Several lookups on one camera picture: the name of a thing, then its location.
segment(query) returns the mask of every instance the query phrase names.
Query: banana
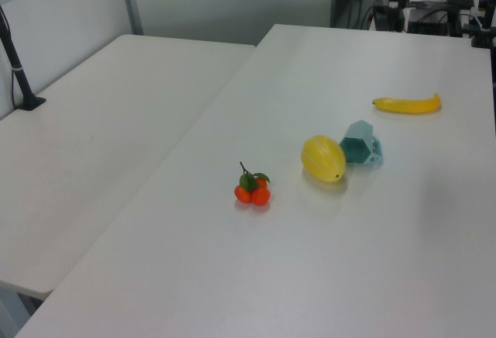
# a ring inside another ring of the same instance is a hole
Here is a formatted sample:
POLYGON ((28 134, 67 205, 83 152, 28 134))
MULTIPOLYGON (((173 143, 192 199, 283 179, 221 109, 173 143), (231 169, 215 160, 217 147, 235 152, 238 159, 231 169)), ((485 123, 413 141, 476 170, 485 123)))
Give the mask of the banana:
POLYGON ((437 93, 432 98, 423 100, 378 98, 372 101, 381 111, 396 113, 427 113, 436 111, 441 106, 437 93))

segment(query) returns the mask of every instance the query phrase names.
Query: fake fruit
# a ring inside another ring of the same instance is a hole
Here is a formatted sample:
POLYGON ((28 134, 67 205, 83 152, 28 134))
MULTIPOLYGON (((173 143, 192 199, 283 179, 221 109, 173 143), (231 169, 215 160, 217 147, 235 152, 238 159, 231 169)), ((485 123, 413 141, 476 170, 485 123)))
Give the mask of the fake fruit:
POLYGON ((234 188, 234 195, 236 195, 238 200, 244 202, 245 204, 249 204, 251 202, 251 193, 240 185, 237 185, 236 188, 234 188))
POLYGON ((378 98, 372 101, 381 111, 396 113, 427 113, 436 111, 441 106, 441 98, 437 93, 432 98, 423 100, 378 98))
POLYGON ((270 200, 270 191, 266 188, 255 188, 251 192, 251 202, 257 206, 265 205, 270 200))
POLYGON ((346 170, 343 148, 327 136, 313 136, 301 150, 301 162, 305 169, 320 181, 338 181, 346 170))
POLYGON ((270 191, 267 189, 268 176, 262 173, 251 174, 241 163, 243 174, 239 177, 239 185, 234 189, 234 195, 241 202, 255 205, 265 205, 269 202, 270 191))

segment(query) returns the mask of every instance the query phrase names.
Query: black cable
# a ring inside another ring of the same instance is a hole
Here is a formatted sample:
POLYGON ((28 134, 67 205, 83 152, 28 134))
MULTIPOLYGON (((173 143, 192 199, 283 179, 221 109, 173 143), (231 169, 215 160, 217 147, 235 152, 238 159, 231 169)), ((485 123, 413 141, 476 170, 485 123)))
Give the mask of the black cable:
POLYGON ((417 22, 423 22, 424 20, 426 20, 430 16, 432 16, 432 15, 434 15, 437 12, 440 12, 440 11, 444 11, 444 9, 436 9, 436 10, 429 11, 422 18, 420 18, 419 20, 417 20, 417 22))
POLYGON ((14 100, 14 70, 11 70, 12 76, 10 77, 10 98, 12 100, 12 107, 14 107, 14 110, 17 109, 17 105, 15 104, 16 101, 14 100))
POLYGON ((439 21, 437 22, 437 26, 438 26, 437 33, 439 36, 441 36, 443 34, 443 26, 441 26, 441 22, 447 16, 448 16, 448 13, 444 14, 443 16, 441 16, 441 19, 439 19, 439 21))
POLYGON ((7 26, 7 30, 9 31, 10 34, 10 25, 9 21, 7 20, 7 15, 3 12, 2 5, 0 5, 0 14, 2 14, 2 19, 5 22, 5 25, 7 26))
POLYGON ((360 24, 360 30, 362 30, 363 22, 365 22, 365 18, 367 17, 367 14, 369 11, 373 8, 373 6, 369 7, 369 9, 365 12, 365 15, 363 16, 362 23, 360 24))
MULTIPOLYGON (((0 5, 0 14, 2 14, 2 19, 5 22, 5 26, 7 27, 7 30, 9 31, 9 35, 11 35, 9 21, 7 20, 7 15, 3 12, 2 5, 0 5)), ((14 107, 14 110, 16 110, 17 105, 15 104, 16 102, 14 101, 14 69, 11 69, 10 99, 12 100, 12 107, 14 107)))

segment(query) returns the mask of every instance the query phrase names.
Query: green leaf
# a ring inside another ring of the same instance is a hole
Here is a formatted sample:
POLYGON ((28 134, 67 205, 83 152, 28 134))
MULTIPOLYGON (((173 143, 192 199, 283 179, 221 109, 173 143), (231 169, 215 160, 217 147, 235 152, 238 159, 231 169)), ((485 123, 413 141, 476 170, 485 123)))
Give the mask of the green leaf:
POLYGON ((255 177, 252 174, 243 174, 239 178, 239 185, 245 188, 248 192, 251 192, 253 189, 258 188, 258 183, 255 177))
POLYGON ((268 176, 266 176, 265 174, 262 174, 262 173, 255 173, 253 174, 254 177, 257 177, 257 178, 262 178, 264 179, 265 181, 268 181, 270 183, 270 179, 268 176))
POLYGON ((243 174, 241 175, 241 177, 239 177, 239 185, 248 191, 248 177, 246 176, 246 174, 243 174))

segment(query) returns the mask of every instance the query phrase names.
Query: stem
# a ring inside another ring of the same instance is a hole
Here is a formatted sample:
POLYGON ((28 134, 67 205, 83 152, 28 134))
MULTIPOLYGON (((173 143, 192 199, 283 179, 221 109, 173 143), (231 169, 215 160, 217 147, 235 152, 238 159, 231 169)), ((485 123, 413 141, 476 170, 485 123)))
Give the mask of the stem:
POLYGON ((243 162, 240 161, 239 163, 241 164, 241 167, 243 168, 243 173, 251 175, 251 173, 247 169, 245 169, 245 167, 243 166, 243 162))

